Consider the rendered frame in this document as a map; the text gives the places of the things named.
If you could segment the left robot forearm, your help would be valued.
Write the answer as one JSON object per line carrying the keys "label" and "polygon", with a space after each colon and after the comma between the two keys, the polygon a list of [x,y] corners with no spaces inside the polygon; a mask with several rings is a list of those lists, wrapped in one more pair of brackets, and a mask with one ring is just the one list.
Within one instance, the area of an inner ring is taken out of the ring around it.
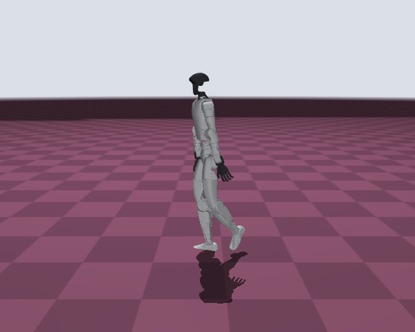
{"label": "left robot forearm", "polygon": [[221,158],[220,158],[221,150],[219,149],[219,138],[216,134],[216,131],[214,129],[210,129],[208,131],[208,134],[209,134],[209,137],[211,139],[209,141],[209,144],[210,144],[210,147],[211,147],[211,150],[212,150],[212,155],[214,157],[214,160],[217,164],[222,163]]}

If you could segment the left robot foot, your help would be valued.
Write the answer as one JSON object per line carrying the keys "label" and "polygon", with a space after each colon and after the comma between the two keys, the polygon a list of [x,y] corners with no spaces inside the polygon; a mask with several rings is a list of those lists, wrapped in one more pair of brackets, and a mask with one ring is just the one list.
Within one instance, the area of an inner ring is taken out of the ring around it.
{"label": "left robot foot", "polygon": [[238,247],[238,245],[240,244],[242,235],[245,232],[245,228],[243,226],[238,225],[237,227],[239,229],[239,232],[238,232],[238,234],[236,234],[236,233],[232,234],[232,240],[231,240],[231,243],[230,243],[230,249],[231,250],[235,250]]}

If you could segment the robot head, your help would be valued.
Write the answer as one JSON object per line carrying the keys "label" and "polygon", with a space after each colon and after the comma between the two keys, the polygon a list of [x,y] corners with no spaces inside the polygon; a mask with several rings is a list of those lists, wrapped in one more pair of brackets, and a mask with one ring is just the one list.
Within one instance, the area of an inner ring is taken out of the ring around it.
{"label": "robot head", "polygon": [[204,91],[198,91],[199,86],[202,86],[204,82],[208,82],[209,81],[209,77],[206,74],[204,74],[204,73],[196,73],[196,74],[193,74],[189,78],[189,81],[193,85],[193,94],[194,95],[198,95],[198,99],[197,100],[200,100],[200,97],[202,97],[202,96],[205,96],[204,99],[205,98],[209,98],[208,96],[206,96],[206,94],[205,94]]}

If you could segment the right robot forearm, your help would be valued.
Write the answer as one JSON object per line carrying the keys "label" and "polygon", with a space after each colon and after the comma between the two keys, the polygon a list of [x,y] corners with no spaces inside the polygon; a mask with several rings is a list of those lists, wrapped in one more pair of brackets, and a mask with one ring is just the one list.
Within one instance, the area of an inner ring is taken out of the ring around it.
{"label": "right robot forearm", "polygon": [[194,152],[196,152],[196,157],[201,157],[201,140],[198,140],[196,135],[193,136],[194,139]]}

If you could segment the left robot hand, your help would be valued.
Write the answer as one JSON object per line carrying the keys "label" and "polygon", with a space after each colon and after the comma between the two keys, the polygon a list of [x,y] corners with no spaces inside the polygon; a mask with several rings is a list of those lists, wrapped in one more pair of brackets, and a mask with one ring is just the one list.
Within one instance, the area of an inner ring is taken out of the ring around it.
{"label": "left robot hand", "polygon": [[[220,156],[220,158],[221,158],[221,161],[222,161],[222,163],[216,163],[216,166],[218,166],[217,167],[217,178],[220,178],[219,177],[219,175],[221,175],[221,180],[223,181],[223,182],[225,182],[225,181],[229,181],[229,180],[231,180],[231,178],[233,178],[233,176],[230,174],[230,172],[229,172],[229,170],[228,170],[228,168],[224,165],[224,160],[223,160],[223,157],[222,156]],[[227,174],[228,173],[228,174]],[[229,176],[231,177],[229,177]],[[226,177],[229,179],[227,179]],[[225,180],[224,180],[224,179]]]}

